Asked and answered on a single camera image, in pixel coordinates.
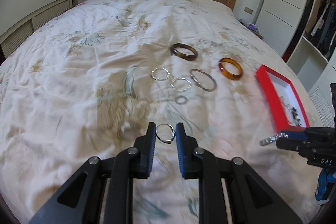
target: red jewelry box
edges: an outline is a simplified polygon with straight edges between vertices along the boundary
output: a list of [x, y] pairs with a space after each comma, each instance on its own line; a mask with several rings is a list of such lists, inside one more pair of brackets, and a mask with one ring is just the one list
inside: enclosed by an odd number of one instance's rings
[[[305, 109], [290, 80], [265, 65], [261, 65], [257, 70], [256, 77], [266, 95], [277, 132], [283, 130], [299, 132], [309, 127]], [[285, 110], [286, 107], [280, 100], [281, 96], [283, 96], [285, 104], [297, 109], [300, 127], [290, 124], [289, 120], [291, 121], [293, 117], [289, 111]]]

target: metal screw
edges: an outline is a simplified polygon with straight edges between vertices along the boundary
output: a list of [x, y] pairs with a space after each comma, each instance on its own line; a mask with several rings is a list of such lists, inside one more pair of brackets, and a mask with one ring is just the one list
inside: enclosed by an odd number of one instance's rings
[[131, 147], [127, 150], [127, 152], [130, 154], [130, 155], [134, 155], [138, 152], [138, 149], [136, 147]]
[[98, 162], [99, 162], [99, 158], [97, 158], [97, 157], [89, 158], [89, 163], [90, 164], [97, 164]]
[[204, 149], [201, 148], [201, 147], [196, 147], [196, 148], [194, 149], [194, 152], [195, 152], [196, 154], [198, 154], [198, 155], [202, 155], [202, 154], [204, 153]]
[[242, 165], [244, 163], [244, 160], [240, 157], [235, 157], [232, 161], [235, 165]]

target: bracelet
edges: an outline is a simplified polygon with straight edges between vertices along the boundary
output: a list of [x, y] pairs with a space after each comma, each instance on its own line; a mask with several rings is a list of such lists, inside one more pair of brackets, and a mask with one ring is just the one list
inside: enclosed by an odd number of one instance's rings
[[[183, 90], [179, 90], [178, 88], [176, 88], [176, 87], [174, 86], [174, 84], [175, 84], [175, 82], [176, 82], [177, 80], [184, 80], [184, 81], [187, 81], [187, 82], [189, 83], [189, 85], [188, 85], [185, 89], [183, 89]], [[176, 78], [174, 78], [174, 79], [172, 80], [172, 82], [170, 83], [170, 85], [171, 85], [171, 87], [172, 87], [174, 90], [176, 90], [176, 92], [185, 92], [185, 91], [191, 89], [191, 86], [192, 86], [192, 85], [191, 85], [191, 82], [190, 82], [187, 78], [182, 78], [182, 77], [176, 77]]]
[[[158, 129], [159, 129], [159, 127], [160, 126], [163, 126], [163, 125], [166, 125], [166, 126], [169, 126], [169, 128], [170, 128], [170, 130], [171, 130], [171, 135], [172, 135], [172, 138], [170, 139], [170, 140], [163, 140], [162, 138], [160, 138], [159, 137], [159, 135], [158, 135]], [[168, 124], [168, 123], [161, 123], [161, 124], [159, 124], [157, 127], [156, 127], [156, 132], [155, 132], [155, 134], [156, 134], [156, 137], [161, 141], [161, 142], [163, 142], [163, 143], [168, 143], [168, 144], [171, 144], [172, 143], [172, 141], [174, 140], [174, 138], [175, 138], [175, 130], [174, 130], [174, 128], [170, 125], [170, 124]]]
[[[203, 86], [199, 83], [199, 81], [196, 79], [196, 77], [193, 75], [193, 71], [198, 71], [198, 72], [200, 72], [200, 73], [206, 75], [207, 77], [209, 77], [209, 78], [213, 81], [213, 83], [214, 83], [214, 87], [213, 87], [212, 89], [206, 89], [205, 87], [203, 87]], [[200, 70], [200, 69], [192, 69], [192, 70], [190, 70], [190, 77], [191, 77], [191, 79], [193, 79], [193, 81], [195, 82], [196, 86], [200, 87], [202, 90], [205, 90], [205, 91], [209, 91], [209, 92], [210, 92], [210, 91], [214, 91], [214, 90], [217, 88], [217, 83], [216, 83], [216, 81], [214, 80], [214, 78], [212, 78], [211, 75], [207, 74], [206, 72], [204, 72], [204, 71], [202, 71], [202, 70]]]
[[[165, 78], [156, 78], [156, 77], [154, 77], [154, 72], [157, 71], [157, 70], [164, 70], [167, 73], [167, 76]], [[165, 68], [156, 68], [156, 69], [152, 70], [152, 72], [151, 72], [151, 77], [154, 80], [157, 80], [157, 81], [167, 80], [169, 78], [169, 76], [170, 76], [170, 72], [168, 70], [166, 70]]]
[[[238, 74], [238, 75], [234, 75], [234, 74], [228, 72], [228, 71], [224, 68], [224, 66], [223, 66], [222, 63], [230, 63], [230, 64], [234, 65], [234, 66], [238, 69], [239, 74]], [[236, 62], [235, 60], [233, 60], [233, 59], [231, 59], [231, 58], [228, 58], [228, 57], [222, 58], [222, 59], [219, 61], [219, 63], [218, 63], [218, 67], [219, 67], [221, 73], [222, 73], [225, 77], [227, 77], [227, 78], [229, 78], [229, 79], [231, 79], [231, 80], [239, 80], [239, 79], [243, 76], [243, 69], [242, 69], [242, 67], [238, 64], [238, 62]]]
[[[183, 54], [179, 52], [178, 50], [176, 50], [176, 48], [186, 48], [187, 50], [191, 51], [194, 55]], [[177, 57], [185, 59], [187, 61], [194, 61], [198, 56], [197, 51], [193, 47], [188, 46], [186, 44], [182, 44], [182, 43], [177, 43], [177, 44], [172, 45], [170, 47], [170, 52], [176, 55]]]
[[288, 138], [288, 135], [286, 133], [279, 133], [276, 136], [268, 137], [266, 139], [263, 139], [259, 142], [261, 146], [268, 145], [270, 143], [275, 143], [279, 138]]

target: white duvet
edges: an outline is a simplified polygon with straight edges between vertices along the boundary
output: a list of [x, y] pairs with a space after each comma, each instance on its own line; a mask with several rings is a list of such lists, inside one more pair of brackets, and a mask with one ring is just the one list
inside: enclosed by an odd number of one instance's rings
[[[197, 60], [171, 56], [174, 43], [194, 47]], [[240, 80], [219, 72], [222, 57], [241, 64]], [[41, 27], [0, 67], [0, 192], [26, 224], [89, 157], [115, 156], [149, 122], [183, 122], [199, 146], [246, 160], [307, 222], [318, 209], [320, 169], [297, 153], [259, 146], [276, 135], [255, 78], [261, 64], [293, 82], [310, 125], [321, 126], [293, 71], [223, 4], [88, 0]], [[150, 77], [159, 67], [169, 80]], [[193, 85], [177, 105], [170, 80], [190, 78], [192, 68], [211, 74], [218, 88]], [[198, 223], [198, 204], [198, 182], [181, 177], [176, 142], [157, 140], [150, 178], [134, 185], [134, 222]]]

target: open shelf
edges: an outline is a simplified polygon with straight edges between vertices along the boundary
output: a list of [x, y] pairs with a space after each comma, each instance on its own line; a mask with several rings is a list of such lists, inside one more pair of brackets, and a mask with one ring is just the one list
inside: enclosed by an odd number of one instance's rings
[[323, 73], [328, 61], [306, 37], [302, 36], [287, 64], [309, 91]]
[[327, 64], [329, 63], [329, 61], [324, 57], [324, 55], [304, 36], [302, 37], [304, 41], [306, 41], [315, 52], [317, 52], [317, 55], [320, 56]]

